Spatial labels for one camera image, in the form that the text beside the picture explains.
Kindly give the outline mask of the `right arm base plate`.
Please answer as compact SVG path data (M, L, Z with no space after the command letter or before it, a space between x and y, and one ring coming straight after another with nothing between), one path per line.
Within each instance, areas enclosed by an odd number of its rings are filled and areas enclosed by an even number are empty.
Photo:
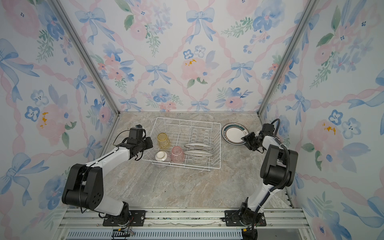
M255 224L255 227L265 227L267 225L264 214L257 213L255 215L252 211L241 213L240 210L226 210L222 221L227 227L250 228L252 223Z

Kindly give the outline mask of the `white plate black characters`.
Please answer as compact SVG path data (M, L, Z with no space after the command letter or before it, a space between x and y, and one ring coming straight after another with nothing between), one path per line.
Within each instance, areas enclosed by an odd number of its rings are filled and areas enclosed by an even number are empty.
M213 149L213 147L202 143L189 143L185 145L185 148L202 151L210 151Z

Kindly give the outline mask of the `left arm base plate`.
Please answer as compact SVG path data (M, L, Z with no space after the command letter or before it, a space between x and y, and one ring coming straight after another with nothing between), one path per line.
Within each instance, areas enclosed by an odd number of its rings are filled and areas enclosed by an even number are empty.
M103 227L142 227L146 218L145 210L123 211L119 216L106 215Z

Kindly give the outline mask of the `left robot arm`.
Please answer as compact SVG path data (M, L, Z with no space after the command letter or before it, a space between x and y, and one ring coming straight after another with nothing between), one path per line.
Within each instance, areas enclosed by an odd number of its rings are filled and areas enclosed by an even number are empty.
M150 137L143 140L126 138L104 156L84 165L73 165L63 190L63 204L111 216L121 215L125 203L105 194L104 178L120 164L151 148L153 142Z

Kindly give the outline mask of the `white plate green red rim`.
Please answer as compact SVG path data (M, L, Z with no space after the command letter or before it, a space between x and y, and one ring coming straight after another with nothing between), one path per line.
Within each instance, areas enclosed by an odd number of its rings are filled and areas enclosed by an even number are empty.
M234 146L244 145L245 141L242 138L249 133L248 129L239 123L228 123L221 130L224 140Z

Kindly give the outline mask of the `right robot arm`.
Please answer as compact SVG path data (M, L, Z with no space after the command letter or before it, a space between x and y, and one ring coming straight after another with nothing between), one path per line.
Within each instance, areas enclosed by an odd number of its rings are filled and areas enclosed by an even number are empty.
M263 205L275 192L292 185L299 154L289 150L279 138L259 133L250 133L242 138L245 146L251 151L262 150L265 154L260 170L263 182L246 200L247 209L260 213Z

